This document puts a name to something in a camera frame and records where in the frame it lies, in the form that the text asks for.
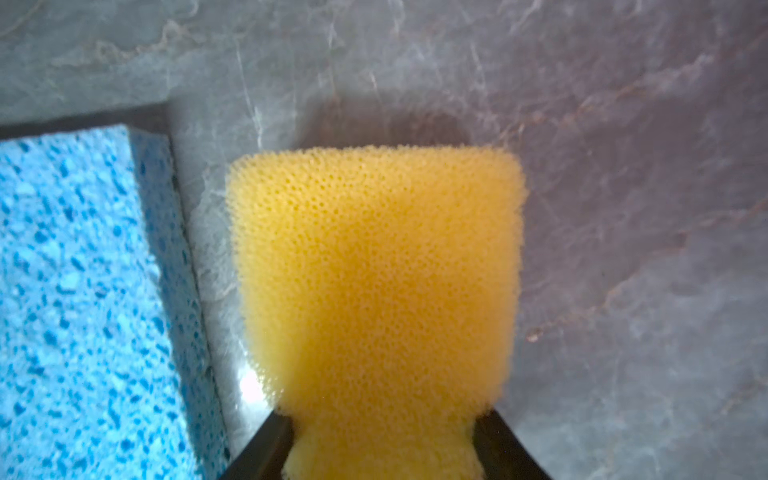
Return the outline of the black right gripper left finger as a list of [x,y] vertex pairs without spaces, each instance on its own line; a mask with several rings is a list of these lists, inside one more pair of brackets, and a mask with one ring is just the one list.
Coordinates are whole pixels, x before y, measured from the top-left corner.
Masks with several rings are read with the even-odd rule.
[[220,480],[282,480],[283,466],[293,446],[292,421],[272,412]]

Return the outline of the blue sponge right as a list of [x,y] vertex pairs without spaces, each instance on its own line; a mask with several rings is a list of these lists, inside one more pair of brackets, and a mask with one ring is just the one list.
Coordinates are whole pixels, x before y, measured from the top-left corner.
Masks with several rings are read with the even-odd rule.
[[1,144],[1,475],[215,479],[228,448],[166,137]]

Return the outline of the yellow sponge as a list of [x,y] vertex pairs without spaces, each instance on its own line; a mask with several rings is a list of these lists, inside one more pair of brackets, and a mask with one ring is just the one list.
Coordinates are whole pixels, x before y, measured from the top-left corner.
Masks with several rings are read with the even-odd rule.
[[287,479],[481,479],[509,373],[525,177],[491,147],[243,157],[226,185],[250,352]]

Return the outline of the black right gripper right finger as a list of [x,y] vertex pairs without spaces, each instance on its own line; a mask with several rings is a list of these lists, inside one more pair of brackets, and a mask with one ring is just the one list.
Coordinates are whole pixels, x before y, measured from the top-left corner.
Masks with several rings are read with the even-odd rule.
[[473,446],[487,480],[551,480],[495,409],[476,420]]

